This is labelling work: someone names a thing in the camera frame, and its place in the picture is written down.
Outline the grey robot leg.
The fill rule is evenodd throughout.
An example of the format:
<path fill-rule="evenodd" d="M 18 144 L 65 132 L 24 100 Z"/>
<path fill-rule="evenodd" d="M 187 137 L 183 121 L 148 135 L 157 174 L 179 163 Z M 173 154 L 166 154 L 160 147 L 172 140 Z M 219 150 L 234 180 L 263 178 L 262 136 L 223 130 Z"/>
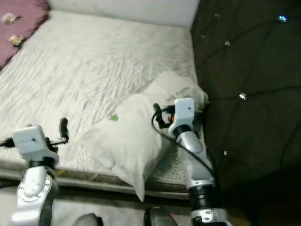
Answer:
<path fill-rule="evenodd" d="M 165 209 L 152 207 L 145 209 L 143 226 L 178 226 L 178 224 Z"/>
<path fill-rule="evenodd" d="M 82 215 L 73 223 L 73 226 L 102 226 L 103 220 L 97 217 L 94 213 Z"/>

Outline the patterned grey mattress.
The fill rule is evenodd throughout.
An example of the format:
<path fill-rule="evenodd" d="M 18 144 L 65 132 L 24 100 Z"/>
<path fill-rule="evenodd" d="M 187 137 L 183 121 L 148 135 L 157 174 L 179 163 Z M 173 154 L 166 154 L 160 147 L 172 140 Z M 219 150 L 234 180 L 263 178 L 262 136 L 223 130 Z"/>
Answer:
<path fill-rule="evenodd" d="M 0 72 L 0 140 L 26 125 L 56 138 L 68 119 L 70 140 L 60 145 L 56 173 L 111 175 L 82 165 L 78 138 L 113 118 L 127 97 L 160 73 L 197 83 L 193 45 L 185 28 L 52 10 Z M 185 167 L 172 142 L 147 179 L 185 185 Z"/>

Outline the dark bed frame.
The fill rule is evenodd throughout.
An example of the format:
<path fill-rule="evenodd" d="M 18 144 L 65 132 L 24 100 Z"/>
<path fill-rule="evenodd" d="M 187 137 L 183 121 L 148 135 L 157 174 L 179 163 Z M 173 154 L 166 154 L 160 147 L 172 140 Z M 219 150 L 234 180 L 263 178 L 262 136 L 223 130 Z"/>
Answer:
<path fill-rule="evenodd" d="M 118 194 L 131 194 L 137 198 L 134 188 L 117 177 L 103 174 L 90 174 L 67 171 L 56 174 L 58 185 L 71 190 L 86 192 L 101 191 Z M 145 198 L 164 198 L 171 200 L 188 200 L 189 194 L 185 185 L 151 181 L 145 185 Z"/>

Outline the mauve blanket with flower prints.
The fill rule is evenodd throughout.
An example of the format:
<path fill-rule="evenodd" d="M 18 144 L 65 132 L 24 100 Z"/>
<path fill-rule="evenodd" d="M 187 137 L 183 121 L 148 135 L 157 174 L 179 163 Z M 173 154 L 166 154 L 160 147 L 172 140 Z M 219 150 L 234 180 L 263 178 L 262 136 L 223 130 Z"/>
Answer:
<path fill-rule="evenodd" d="M 48 0 L 0 0 L 0 68 L 47 20 L 50 10 Z"/>

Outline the grey robot left leg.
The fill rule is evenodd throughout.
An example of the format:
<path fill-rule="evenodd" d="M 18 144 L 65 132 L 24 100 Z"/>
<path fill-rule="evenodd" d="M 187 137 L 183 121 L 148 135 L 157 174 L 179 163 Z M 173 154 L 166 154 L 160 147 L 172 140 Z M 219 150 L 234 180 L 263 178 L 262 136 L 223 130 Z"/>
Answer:
<path fill-rule="evenodd" d="M 82 215 L 73 223 L 73 226 L 102 226 L 103 220 L 97 217 L 94 213 Z"/>

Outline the dark tufted studded headboard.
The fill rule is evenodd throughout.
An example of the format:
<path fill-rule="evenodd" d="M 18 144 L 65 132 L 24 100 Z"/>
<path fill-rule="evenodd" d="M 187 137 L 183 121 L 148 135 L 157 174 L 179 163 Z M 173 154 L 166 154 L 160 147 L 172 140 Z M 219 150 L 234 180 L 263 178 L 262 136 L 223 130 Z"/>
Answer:
<path fill-rule="evenodd" d="M 301 189 L 301 0 L 200 0 L 191 34 L 224 196 Z"/>

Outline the grey robot right leg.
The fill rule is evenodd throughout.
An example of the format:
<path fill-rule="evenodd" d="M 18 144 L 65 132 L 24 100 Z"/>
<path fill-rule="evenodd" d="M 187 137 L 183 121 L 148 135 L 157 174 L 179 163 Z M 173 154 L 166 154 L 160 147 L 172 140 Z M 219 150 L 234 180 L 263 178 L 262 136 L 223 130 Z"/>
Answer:
<path fill-rule="evenodd" d="M 178 224 L 165 209 L 152 207 L 145 209 L 143 226 L 178 226 Z"/>

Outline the white pillow with lettering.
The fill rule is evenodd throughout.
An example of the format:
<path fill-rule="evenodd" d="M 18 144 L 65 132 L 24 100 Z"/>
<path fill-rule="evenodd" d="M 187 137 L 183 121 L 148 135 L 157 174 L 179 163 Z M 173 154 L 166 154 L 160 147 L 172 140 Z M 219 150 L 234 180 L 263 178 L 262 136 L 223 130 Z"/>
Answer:
<path fill-rule="evenodd" d="M 191 78 L 160 73 L 122 101 L 112 112 L 116 119 L 102 119 L 78 138 L 82 165 L 88 170 L 109 170 L 144 200 L 145 183 L 168 148 L 168 140 L 157 133 L 157 124 L 151 121 L 153 105 L 165 107 L 186 97 L 194 100 L 197 111 L 208 103 L 208 95 Z"/>

